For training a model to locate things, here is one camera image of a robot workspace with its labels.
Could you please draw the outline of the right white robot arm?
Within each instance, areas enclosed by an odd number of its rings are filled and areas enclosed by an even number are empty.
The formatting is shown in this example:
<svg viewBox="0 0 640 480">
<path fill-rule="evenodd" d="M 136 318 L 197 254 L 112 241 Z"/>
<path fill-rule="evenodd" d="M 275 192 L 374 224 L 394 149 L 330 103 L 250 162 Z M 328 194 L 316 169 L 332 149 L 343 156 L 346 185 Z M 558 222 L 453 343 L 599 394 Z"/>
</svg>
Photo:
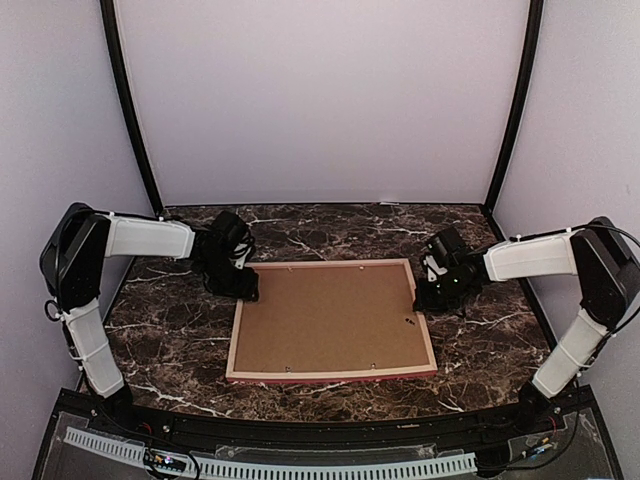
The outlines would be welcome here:
<svg viewBox="0 0 640 480">
<path fill-rule="evenodd" d="M 510 424 L 534 432 L 552 401 L 594 364 L 610 339 L 638 317 L 639 241 L 606 216 L 564 229 L 513 236 L 472 249 L 450 227 L 433 235 L 420 259 L 413 309 L 462 311 L 468 299 L 509 281 L 571 278 L 580 297 L 575 318 L 518 392 Z"/>
</svg>

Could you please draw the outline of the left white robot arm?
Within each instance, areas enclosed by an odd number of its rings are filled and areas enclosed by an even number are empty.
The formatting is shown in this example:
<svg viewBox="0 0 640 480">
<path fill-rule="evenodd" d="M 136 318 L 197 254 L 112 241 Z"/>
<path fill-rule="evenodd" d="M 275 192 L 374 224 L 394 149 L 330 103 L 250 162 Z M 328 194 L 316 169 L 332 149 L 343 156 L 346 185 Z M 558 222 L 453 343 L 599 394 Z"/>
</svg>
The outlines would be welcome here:
<svg viewBox="0 0 640 480">
<path fill-rule="evenodd" d="M 221 212 L 206 227 L 174 220 L 99 211 L 72 204 L 39 257 L 50 298 L 44 310 L 58 322 L 72 360 L 102 407 L 101 417 L 120 436 L 141 427 L 140 412 L 116 365 L 100 313 L 103 266 L 111 257 L 187 260 L 214 296 L 255 302 L 259 275 L 248 261 L 255 252 L 249 226 Z"/>
</svg>

